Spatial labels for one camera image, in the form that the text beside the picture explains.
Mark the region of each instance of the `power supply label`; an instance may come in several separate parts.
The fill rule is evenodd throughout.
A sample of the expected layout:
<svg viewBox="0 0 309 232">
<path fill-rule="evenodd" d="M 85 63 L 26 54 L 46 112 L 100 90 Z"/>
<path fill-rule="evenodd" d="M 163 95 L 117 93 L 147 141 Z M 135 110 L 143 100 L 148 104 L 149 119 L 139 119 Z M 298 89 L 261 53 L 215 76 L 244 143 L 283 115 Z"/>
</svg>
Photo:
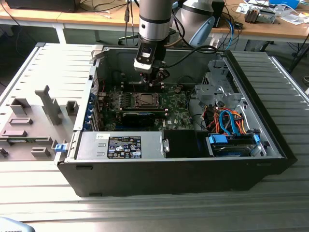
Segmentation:
<svg viewBox="0 0 309 232">
<path fill-rule="evenodd" d="M 109 159 L 140 159 L 140 136 L 110 137 L 108 141 Z"/>
</svg>

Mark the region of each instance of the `robotic arm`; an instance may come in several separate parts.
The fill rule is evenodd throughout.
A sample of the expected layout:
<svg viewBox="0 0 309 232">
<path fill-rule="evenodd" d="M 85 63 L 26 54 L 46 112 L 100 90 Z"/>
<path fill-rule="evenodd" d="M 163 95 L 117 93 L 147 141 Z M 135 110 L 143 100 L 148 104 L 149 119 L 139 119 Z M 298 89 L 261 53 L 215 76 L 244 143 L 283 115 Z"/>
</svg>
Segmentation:
<svg viewBox="0 0 309 232">
<path fill-rule="evenodd" d="M 173 2 L 175 0 L 140 0 L 139 49 L 134 68 L 141 73 L 146 87 L 169 77 L 164 68 L 166 44 L 169 40 L 169 27 Z M 212 0 L 187 0 L 183 4 L 189 24 L 199 25 L 190 40 L 191 46 L 201 45 L 208 37 L 214 24 Z"/>
<path fill-rule="evenodd" d="M 170 17 L 174 0 L 140 1 L 139 49 L 134 68 L 141 72 L 147 86 L 169 77 L 162 69 L 169 38 Z"/>
</svg>

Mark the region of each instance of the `white sticker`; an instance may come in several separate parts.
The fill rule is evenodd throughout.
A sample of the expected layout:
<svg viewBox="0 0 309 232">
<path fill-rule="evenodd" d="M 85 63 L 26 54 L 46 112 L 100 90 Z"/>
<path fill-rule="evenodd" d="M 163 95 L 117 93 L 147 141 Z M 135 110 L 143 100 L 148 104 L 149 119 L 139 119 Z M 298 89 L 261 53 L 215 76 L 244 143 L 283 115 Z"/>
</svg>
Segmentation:
<svg viewBox="0 0 309 232">
<path fill-rule="evenodd" d="M 109 139 L 111 134 L 97 134 L 96 139 Z"/>
</svg>

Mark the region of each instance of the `blue tab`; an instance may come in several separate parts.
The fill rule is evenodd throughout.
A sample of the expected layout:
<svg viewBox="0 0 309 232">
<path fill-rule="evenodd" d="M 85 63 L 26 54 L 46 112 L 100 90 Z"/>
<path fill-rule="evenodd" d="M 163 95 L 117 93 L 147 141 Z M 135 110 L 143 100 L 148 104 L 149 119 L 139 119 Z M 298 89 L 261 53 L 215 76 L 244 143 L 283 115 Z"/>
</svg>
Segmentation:
<svg viewBox="0 0 309 232">
<path fill-rule="evenodd" d="M 255 135 L 253 136 L 253 138 L 254 138 L 254 140 L 255 140 L 256 143 L 258 143 L 258 142 L 260 141 L 260 137 L 259 137 L 257 134 L 255 134 Z"/>
<path fill-rule="evenodd" d="M 212 136 L 209 137 L 209 142 L 210 142 L 210 144 L 214 144 L 214 139 L 213 139 Z"/>
<path fill-rule="evenodd" d="M 216 144 L 221 143 L 221 144 L 227 144 L 227 138 L 225 135 L 222 134 L 214 134 L 212 135 Z"/>
<path fill-rule="evenodd" d="M 57 144 L 55 147 L 55 152 L 66 152 L 67 144 Z"/>
<path fill-rule="evenodd" d="M 212 134 L 209 137 L 210 144 L 227 144 L 227 138 L 222 134 Z"/>
</svg>

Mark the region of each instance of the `desk leg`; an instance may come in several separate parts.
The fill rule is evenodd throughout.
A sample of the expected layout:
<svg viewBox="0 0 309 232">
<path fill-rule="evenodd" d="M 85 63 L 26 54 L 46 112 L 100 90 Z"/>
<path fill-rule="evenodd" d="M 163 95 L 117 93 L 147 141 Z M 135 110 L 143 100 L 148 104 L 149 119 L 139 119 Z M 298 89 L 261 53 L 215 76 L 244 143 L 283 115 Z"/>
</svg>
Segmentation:
<svg viewBox="0 0 309 232">
<path fill-rule="evenodd" d="M 63 32 L 63 29 L 64 29 L 64 26 L 62 23 L 57 23 L 57 24 L 54 24 L 54 28 L 56 29 L 56 32 L 57 32 L 57 35 L 58 35 L 58 38 L 59 38 L 59 42 L 62 43 L 62 44 L 66 44 L 66 38 L 64 36 L 64 32 Z"/>
</svg>

